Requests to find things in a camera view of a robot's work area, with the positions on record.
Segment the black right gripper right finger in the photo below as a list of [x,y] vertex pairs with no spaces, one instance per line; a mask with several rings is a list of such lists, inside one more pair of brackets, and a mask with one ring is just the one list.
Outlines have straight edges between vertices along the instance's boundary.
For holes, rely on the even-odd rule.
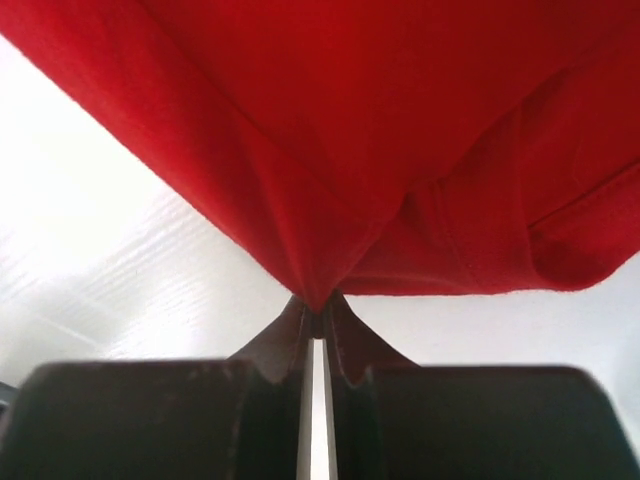
[[337,479],[635,479],[608,396],[567,366],[421,366],[334,293],[322,312]]

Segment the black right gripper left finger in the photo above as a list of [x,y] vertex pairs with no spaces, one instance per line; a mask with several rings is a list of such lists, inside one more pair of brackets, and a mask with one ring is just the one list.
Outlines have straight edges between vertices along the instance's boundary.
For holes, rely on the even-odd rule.
[[1,419],[5,479],[300,479],[306,308],[226,359],[57,362]]

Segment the red t shirt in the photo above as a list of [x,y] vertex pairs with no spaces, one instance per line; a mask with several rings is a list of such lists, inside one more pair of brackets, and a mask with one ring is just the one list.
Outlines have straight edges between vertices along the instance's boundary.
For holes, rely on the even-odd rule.
[[639,250],[635,1],[5,1],[1,32],[314,308]]

